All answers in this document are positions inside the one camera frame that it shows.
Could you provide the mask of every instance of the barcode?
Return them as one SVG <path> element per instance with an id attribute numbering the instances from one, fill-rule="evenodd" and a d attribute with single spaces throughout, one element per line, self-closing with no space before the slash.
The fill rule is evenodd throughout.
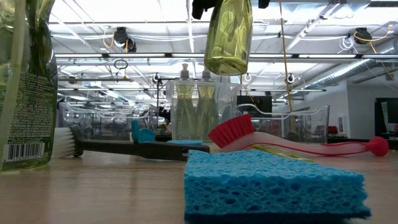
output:
<path id="1" fill-rule="evenodd" d="M 24 161 L 43 158 L 45 143 L 6 144 L 3 162 Z"/>

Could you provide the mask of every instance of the black brush handle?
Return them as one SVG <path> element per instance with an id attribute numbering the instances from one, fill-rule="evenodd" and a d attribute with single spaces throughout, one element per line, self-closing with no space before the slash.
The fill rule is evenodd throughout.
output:
<path id="1" fill-rule="evenodd" d="M 129 141 L 104 141 L 83 138 L 78 126 L 71 127 L 75 139 L 76 155 L 82 155 L 84 150 L 141 156 L 146 159 L 164 159 L 186 161 L 188 150 L 210 152 L 208 146 L 189 144 L 173 144 L 167 142 L 145 142 L 134 144 Z"/>

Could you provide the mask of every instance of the pink brush handle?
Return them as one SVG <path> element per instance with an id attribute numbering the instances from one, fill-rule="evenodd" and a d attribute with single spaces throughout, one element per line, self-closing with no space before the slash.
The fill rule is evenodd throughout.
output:
<path id="1" fill-rule="evenodd" d="M 282 139 L 267 133 L 252 133 L 223 147 L 221 152 L 240 151 L 255 144 L 268 144 L 322 156 L 345 156 L 367 152 L 378 147 L 378 142 L 343 142 L 337 144 L 304 144 Z"/>

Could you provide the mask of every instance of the red dish brush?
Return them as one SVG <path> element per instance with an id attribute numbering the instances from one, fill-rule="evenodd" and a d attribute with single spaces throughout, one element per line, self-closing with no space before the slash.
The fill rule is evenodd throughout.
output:
<path id="1" fill-rule="evenodd" d="M 248 114 L 218 125 L 210 131 L 208 137 L 221 148 L 221 152 L 240 151 L 255 144 L 279 146 L 321 156 L 345 156 L 368 151 L 375 156 L 385 156 L 389 150 L 388 142 L 380 137 L 373 137 L 368 143 L 304 144 L 267 133 L 255 133 Z"/>

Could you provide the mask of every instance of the red bristles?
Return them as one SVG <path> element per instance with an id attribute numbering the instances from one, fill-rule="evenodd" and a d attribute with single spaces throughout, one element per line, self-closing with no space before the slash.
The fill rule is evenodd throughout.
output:
<path id="1" fill-rule="evenodd" d="M 245 114 L 219 124 L 210 131 L 208 137 L 222 148 L 251 133 L 254 133 L 254 130 L 250 115 Z"/>

